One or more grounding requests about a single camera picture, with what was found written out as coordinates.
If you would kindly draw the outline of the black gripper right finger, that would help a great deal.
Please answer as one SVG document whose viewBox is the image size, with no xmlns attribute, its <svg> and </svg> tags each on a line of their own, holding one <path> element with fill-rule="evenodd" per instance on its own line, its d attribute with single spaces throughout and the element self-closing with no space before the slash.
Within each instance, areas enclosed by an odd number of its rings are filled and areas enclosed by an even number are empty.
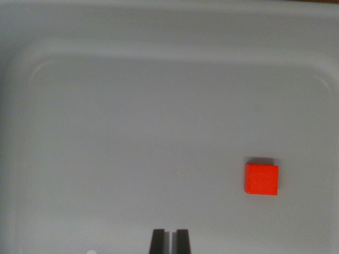
<svg viewBox="0 0 339 254">
<path fill-rule="evenodd" d="M 188 229 L 178 229 L 172 233 L 172 253 L 191 254 L 191 245 Z"/>
</svg>

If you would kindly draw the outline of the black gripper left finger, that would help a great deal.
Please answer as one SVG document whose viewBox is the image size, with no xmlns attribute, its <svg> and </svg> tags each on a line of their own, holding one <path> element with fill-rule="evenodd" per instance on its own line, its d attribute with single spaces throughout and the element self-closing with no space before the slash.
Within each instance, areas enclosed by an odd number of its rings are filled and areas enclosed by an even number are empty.
<svg viewBox="0 0 339 254">
<path fill-rule="evenodd" d="M 170 232 L 165 229 L 154 229 L 149 247 L 149 254 L 170 253 Z"/>
</svg>

